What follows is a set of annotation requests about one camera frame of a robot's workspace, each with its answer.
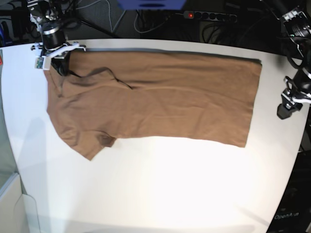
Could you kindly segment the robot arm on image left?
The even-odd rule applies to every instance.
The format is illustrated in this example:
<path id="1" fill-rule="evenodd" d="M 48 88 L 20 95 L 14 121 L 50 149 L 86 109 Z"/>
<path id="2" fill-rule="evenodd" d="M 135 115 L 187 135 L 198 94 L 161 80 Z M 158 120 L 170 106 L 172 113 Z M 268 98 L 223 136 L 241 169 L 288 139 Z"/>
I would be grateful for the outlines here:
<path id="1" fill-rule="evenodd" d="M 65 32 L 79 28 L 80 20 L 65 16 L 60 0 L 28 0 L 27 8 L 41 38 L 41 42 L 31 47 L 36 54 L 35 68 L 44 71 L 54 68 L 61 76 L 69 75 L 71 52 L 86 51 L 86 46 L 68 42 Z"/>

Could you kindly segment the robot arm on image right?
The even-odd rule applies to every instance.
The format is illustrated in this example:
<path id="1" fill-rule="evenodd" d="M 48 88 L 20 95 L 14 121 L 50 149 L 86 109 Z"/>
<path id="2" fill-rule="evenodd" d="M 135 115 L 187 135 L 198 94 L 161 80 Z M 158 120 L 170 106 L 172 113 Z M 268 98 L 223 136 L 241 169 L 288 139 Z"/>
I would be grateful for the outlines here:
<path id="1" fill-rule="evenodd" d="M 311 102 L 311 16 L 303 1 L 263 0 L 262 3 L 280 22 L 281 49 L 297 70 L 293 78 L 284 78 L 286 88 L 277 107 L 277 116 L 284 120 L 300 111 L 304 103 Z"/>

